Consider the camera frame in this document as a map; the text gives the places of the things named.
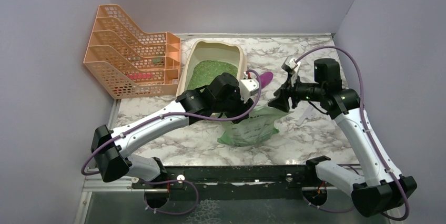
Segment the white bag sealing clip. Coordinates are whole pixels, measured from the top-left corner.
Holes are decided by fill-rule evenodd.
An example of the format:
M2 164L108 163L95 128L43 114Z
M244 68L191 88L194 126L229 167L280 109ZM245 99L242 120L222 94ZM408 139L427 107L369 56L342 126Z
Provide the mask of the white bag sealing clip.
M298 119L297 126L301 126L305 120L312 120L317 113L317 110L313 106L309 105Z

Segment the purple plastic litter scoop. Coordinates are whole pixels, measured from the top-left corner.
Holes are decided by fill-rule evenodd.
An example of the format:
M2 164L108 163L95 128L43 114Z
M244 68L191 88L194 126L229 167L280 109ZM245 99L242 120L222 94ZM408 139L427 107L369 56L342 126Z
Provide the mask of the purple plastic litter scoop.
M258 78L258 82L261 85L262 89L264 89L266 86L268 86L271 83L272 79L273 79L272 72L264 72Z

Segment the green litter bag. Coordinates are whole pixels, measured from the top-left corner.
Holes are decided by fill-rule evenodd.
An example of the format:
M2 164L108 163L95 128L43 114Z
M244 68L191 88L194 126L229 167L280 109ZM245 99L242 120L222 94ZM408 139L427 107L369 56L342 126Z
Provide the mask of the green litter bag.
M279 132L275 122L288 114L268 106L256 107L247 119L237 124L222 122L224 132L217 142L236 147L260 145Z

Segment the beige plastic litter box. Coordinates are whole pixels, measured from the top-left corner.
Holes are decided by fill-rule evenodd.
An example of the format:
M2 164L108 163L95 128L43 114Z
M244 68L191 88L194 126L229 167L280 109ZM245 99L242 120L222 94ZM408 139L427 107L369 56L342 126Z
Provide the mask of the beige plastic litter box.
M242 79L247 65L247 56L240 46L212 40L197 40L188 50L176 95L179 96L187 89L208 85L222 73L230 73L237 79Z

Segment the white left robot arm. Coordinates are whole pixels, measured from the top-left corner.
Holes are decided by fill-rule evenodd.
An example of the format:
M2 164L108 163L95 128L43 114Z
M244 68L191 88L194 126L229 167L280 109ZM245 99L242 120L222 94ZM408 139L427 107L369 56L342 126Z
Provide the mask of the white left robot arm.
M150 141L173 130L190 126L201 120L229 121L237 124L249 117L259 96L261 82L250 78L238 80L229 73L222 73L209 84L190 89L159 111L135 123L109 129L102 125L95 129L91 146L103 182L112 182L124 176L147 181L160 187L167 173L159 158L142 158L135 151Z

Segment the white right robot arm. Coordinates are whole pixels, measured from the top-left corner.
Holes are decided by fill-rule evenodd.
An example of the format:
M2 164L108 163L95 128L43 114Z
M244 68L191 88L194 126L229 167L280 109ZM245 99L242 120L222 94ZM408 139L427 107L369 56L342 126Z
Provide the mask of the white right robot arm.
M298 102L318 102L340 127L362 168L362 175L350 172L326 156L306 161L303 178L309 185L328 182L348 194L364 217L371 217L402 206L404 198L416 190L411 176L404 176L390 160L372 131L360 97L353 89L343 88L339 63L332 58L314 62L314 83L304 83L298 75L301 63L288 57L282 69L287 80L274 93L268 106L289 112Z

